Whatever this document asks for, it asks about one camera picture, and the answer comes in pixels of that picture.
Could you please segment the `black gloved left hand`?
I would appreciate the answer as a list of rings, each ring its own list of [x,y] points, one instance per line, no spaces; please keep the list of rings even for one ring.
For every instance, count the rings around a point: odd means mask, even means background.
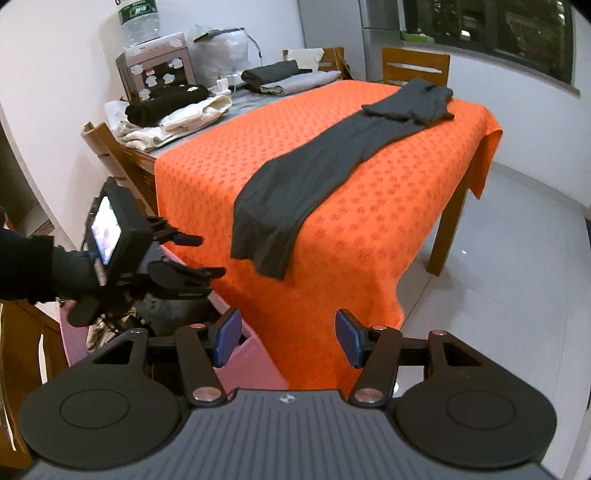
[[[51,275],[56,294],[78,300],[94,293],[100,287],[94,260],[95,257],[87,251],[66,251],[62,246],[55,246]]]

